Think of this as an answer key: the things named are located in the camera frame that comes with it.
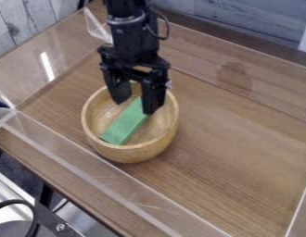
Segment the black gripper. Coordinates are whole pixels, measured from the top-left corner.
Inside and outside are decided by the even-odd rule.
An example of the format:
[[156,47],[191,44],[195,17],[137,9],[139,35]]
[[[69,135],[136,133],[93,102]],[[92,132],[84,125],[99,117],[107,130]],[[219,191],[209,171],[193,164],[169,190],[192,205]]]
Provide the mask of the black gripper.
[[108,18],[112,43],[99,47],[101,70],[112,101],[120,105],[132,96],[129,80],[141,83],[143,110],[152,115],[164,105],[169,63],[159,56],[156,18]]

